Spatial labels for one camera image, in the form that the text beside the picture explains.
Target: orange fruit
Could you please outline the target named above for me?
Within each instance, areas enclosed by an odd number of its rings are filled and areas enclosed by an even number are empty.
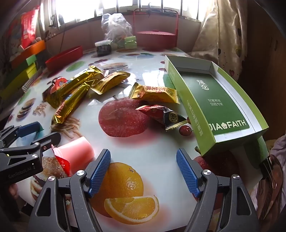
[[[97,194],[90,199],[91,206],[100,214],[110,217],[104,208],[107,198],[143,196],[144,186],[141,176],[129,165],[111,163]]]
[[[141,224],[150,221],[159,211],[155,196],[105,199],[104,208],[109,215],[124,224]]]

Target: fruit print tablecloth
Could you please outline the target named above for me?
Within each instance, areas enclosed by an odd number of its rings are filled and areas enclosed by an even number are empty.
[[[164,69],[165,55],[188,56],[179,49],[163,52],[122,49],[100,58],[95,56],[93,50],[87,51],[82,58],[59,72],[45,71],[19,100],[6,125],[39,121],[44,128],[41,136],[55,130],[61,133],[59,146],[84,136],[92,145],[96,157],[102,149],[110,150],[113,164],[110,165],[109,178],[116,184],[112,187],[104,185],[97,198],[91,200],[104,232],[172,230],[185,226],[195,208],[196,200],[189,193],[175,158],[177,149],[181,147],[191,158],[199,155],[194,149],[197,146],[194,134],[182,136],[179,128],[166,132],[161,125],[138,114],[135,109],[142,105],[141,101],[127,98],[135,82],[174,88]],[[61,128],[51,127],[56,110],[43,102],[42,93],[54,78],[70,79],[90,65],[109,70],[109,73],[124,70],[131,75],[103,95],[89,92]],[[167,103],[164,106],[187,117],[183,105]],[[31,136],[18,139],[13,146],[26,145]],[[48,150],[44,156],[53,156],[53,153]],[[259,181],[259,176],[251,178],[254,183]],[[19,195],[34,205],[30,178],[19,182],[18,187]],[[116,197],[134,198],[104,201],[105,198]],[[142,221],[130,219],[132,204],[137,203],[144,206],[141,213],[149,215]],[[124,210],[120,210],[120,205],[125,205]],[[72,206],[68,213],[71,225],[76,226]]]

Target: window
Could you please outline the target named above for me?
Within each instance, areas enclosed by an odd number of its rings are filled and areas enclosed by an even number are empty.
[[[105,13],[133,11],[141,5],[144,7],[176,10],[179,14],[196,19],[198,15],[204,16],[199,11],[200,5],[205,10],[209,0],[43,0],[44,4],[50,5],[49,18],[57,16],[58,26],[65,23],[84,21]]]

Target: red bag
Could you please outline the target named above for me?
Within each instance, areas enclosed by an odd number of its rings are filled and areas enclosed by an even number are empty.
[[[40,6],[36,6],[33,10],[24,13],[21,16],[22,37],[21,45],[26,49],[36,38],[36,25]]]

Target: orange box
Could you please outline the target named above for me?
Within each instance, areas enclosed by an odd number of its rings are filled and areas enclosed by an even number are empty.
[[[32,55],[36,55],[39,52],[46,49],[46,44],[44,40],[41,40],[25,49],[21,55],[17,56],[14,60],[11,61],[12,69],[17,68],[25,59]]]

